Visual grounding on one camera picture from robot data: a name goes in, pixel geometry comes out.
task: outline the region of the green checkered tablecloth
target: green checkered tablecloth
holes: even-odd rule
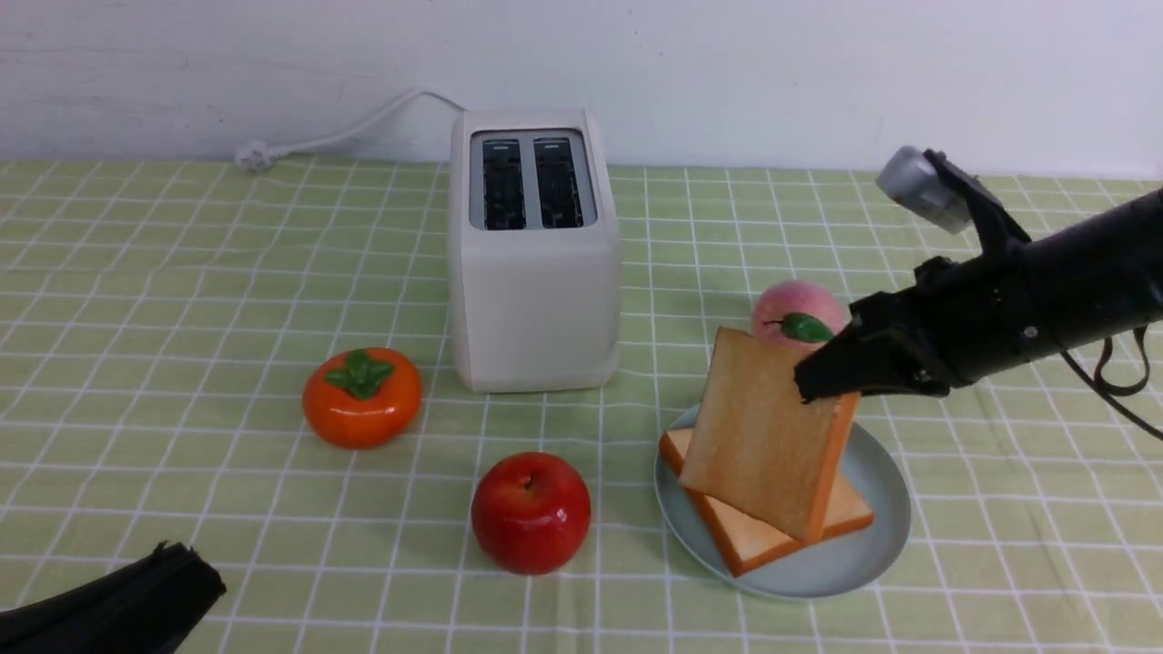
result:
[[[181,654],[1163,647],[1163,445],[1058,360],[944,401],[862,403],[914,492],[911,542],[878,583],[807,604],[713,581],[650,482],[714,329],[745,327],[770,284],[851,299],[976,241],[896,207],[868,172],[611,172],[619,371],[600,390],[484,398],[450,367],[441,166],[0,163],[0,606],[177,540],[229,588]],[[1035,237],[1156,184],[986,183]],[[422,368],[422,415],[381,449],[326,446],[304,381],[385,343]],[[1116,355],[1111,377],[1129,378],[1130,343]],[[1156,424],[1158,389],[1128,401]],[[484,470],[538,448],[588,479],[594,525],[564,570],[527,580],[483,557],[466,517]]]

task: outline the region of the toast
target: toast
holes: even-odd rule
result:
[[[808,350],[720,327],[679,483],[812,545],[859,393],[804,404]]]
[[[690,441],[691,429],[672,429],[663,434],[658,442],[663,458],[676,476],[683,471]],[[807,543],[740,513],[718,499],[690,490],[686,493],[711,532],[711,538],[714,539],[715,547],[733,576],[745,575],[807,547]],[[875,519],[876,514],[859,491],[852,488],[843,472],[840,472],[828,503],[822,540],[863,529]]]

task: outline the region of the orange persimmon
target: orange persimmon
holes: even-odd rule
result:
[[[420,411],[420,371],[402,353],[364,348],[320,365],[302,391],[312,431],[347,449],[370,449],[404,431]]]

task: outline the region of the plate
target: plate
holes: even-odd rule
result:
[[[699,405],[692,406],[670,428],[693,427],[698,413]],[[912,499],[900,469],[859,425],[852,425],[840,468],[876,512],[876,520],[864,529],[807,547],[739,577],[727,570],[711,532],[661,454],[655,458],[655,493],[671,532],[691,556],[723,582],[777,599],[822,599],[863,588],[892,568],[908,542],[912,521]]]

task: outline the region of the pink peach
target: pink peach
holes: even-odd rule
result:
[[[806,343],[789,339],[773,320],[780,320],[789,313],[806,313],[839,334],[848,324],[848,310],[828,289],[802,279],[791,279],[771,286],[759,296],[751,312],[751,334],[783,343],[816,350],[823,343]]]

